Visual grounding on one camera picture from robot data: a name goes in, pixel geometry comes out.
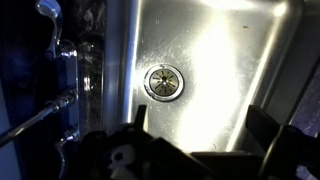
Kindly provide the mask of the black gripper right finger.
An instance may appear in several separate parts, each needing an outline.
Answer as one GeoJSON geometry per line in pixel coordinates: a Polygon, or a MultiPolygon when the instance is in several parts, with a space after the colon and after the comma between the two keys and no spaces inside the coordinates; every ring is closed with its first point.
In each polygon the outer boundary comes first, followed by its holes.
{"type": "Polygon", "coordinates": [[[248,107],[245,126],[264,150],[269,148],[280,129],[280,124],[256,105],[248,107]]]}

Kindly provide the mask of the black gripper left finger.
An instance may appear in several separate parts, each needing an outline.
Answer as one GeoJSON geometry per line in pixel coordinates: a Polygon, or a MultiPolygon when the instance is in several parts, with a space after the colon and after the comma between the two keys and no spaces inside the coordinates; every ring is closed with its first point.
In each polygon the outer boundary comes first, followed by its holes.
{"type": "Polygon", "coordinates": [[[145,130],[146,122],[147,122],[147,106],[139,105],[137,109],[135,121],[134,121],[134,126],[136,128],[145,130]]]}

